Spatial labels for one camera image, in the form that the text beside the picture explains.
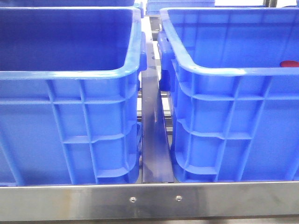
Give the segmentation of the steel front rail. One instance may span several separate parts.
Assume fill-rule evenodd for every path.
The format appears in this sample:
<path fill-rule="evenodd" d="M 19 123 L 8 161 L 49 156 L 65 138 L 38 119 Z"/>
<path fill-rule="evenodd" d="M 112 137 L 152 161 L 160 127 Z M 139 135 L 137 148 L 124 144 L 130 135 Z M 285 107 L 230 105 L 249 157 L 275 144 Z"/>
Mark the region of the steel front rail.
<path fill-rule="evenodd" d="M 177 202 L 176 196 L 182 196 Z M 298 182 L 2 187 L 1 221 L 288 216 Z"/>

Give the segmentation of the left rail screw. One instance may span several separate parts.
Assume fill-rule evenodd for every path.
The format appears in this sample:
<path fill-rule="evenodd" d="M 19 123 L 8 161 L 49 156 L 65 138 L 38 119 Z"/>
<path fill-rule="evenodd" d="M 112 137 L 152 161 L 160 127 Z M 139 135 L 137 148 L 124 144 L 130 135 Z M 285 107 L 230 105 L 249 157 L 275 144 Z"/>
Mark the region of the left rail screw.
<path fill-rule="evenodd" d="M 135 203 L 136 202 L 136 198 L 133 196 L 133 197 L 130 197 L 130 202 L 131 203 Z"/>

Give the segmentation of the steel divider bar between bins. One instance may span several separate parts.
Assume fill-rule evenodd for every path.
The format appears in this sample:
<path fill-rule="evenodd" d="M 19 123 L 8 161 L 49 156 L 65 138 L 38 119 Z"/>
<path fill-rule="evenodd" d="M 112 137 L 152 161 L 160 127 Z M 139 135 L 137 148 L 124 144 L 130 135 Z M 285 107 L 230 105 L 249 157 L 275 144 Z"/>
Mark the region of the steel divider bar between bins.
<path fill-rule="evenodd" d="M 173 183 L 164 110 L 155 68 L 142 72 L 142 182 Z"/>

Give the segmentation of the rail screw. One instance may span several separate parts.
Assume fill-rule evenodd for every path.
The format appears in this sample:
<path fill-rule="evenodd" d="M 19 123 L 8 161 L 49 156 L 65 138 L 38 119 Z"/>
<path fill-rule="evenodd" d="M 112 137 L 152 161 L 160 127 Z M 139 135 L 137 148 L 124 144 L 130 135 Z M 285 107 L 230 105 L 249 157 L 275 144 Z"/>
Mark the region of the rail screw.
<path fill-rule="evenodd" d="M 179 202 L 182 200 L 182 196 L 176 196 L 176 201 Z"/>
<path fill-rule="evenodd" d="M 130 197 L 130 202 L 131 203 L 135 203 L 136 202 L 136 198 L 133 196 L 133 197 Z"/>

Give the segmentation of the large blue left plastic bin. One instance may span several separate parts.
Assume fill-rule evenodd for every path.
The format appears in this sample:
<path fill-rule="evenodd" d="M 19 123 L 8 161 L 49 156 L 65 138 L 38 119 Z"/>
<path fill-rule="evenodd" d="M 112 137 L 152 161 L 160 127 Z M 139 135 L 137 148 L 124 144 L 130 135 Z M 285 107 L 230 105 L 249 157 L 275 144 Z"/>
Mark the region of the large blue left plastic bin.
<path fill-rule="evenodd" d="M 1 7 L 0 184 L 135 183 L 141 14 Z"/>

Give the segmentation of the blue bin rear left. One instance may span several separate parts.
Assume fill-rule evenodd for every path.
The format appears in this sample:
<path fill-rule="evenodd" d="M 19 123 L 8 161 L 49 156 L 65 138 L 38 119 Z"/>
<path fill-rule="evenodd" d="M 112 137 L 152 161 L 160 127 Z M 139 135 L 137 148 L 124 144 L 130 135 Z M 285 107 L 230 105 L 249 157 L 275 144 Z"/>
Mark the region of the blue bin rear left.
<path fill-rule="evenodd" d="M 1 7 L 135 7 L 141 0 L 1 0 Z"/>

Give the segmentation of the large blue plastic bin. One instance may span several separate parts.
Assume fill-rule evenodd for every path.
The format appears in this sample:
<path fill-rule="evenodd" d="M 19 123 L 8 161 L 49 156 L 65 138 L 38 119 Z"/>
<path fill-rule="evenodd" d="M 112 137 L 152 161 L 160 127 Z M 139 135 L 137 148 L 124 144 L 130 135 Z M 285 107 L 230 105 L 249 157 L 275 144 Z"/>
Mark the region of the large blue plastic bin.
<path fill-rule="evenodd" d="M 141 14 L 1 7 L 0 184 L 135 183 Z"/>
<path fill-rule="evenodd" d="M 180 182 L 299 178 L 299 10 L 163 8 Z"/>

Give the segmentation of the large blue right plastic bin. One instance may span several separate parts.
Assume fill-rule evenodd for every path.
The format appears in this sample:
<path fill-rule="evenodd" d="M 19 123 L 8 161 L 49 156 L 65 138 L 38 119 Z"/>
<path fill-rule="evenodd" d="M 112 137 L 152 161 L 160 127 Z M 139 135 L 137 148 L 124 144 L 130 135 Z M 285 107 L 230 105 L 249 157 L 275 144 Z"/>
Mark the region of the large blue right plastic bin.
<path fill-rule="evenodd" d="M 180 182 L 299 178 L 299 10 L 163 8 Z"/>

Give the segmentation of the right rail screw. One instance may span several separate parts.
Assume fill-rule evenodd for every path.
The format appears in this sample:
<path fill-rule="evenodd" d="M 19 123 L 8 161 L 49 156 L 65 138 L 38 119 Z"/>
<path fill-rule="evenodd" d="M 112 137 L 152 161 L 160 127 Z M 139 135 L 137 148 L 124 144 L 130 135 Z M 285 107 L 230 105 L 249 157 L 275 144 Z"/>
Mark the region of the right rail screw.
<path fill-rule="evenodd" d="M 176 196 L 176 201 L 179 202 L 182 200 L 182 196 Z"/>

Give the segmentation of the blue bin rear right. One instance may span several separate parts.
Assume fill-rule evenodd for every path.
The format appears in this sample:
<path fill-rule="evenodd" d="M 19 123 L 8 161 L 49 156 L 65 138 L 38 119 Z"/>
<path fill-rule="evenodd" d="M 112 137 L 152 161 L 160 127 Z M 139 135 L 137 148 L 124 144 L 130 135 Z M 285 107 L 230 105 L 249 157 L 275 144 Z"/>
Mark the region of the blue bin rear right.
<path fill-rule="evenodd" d="M 214 0 L 148 0 L 146 15 L 159 15 L 160 9 L 168 7 L 214 7 Z"/>

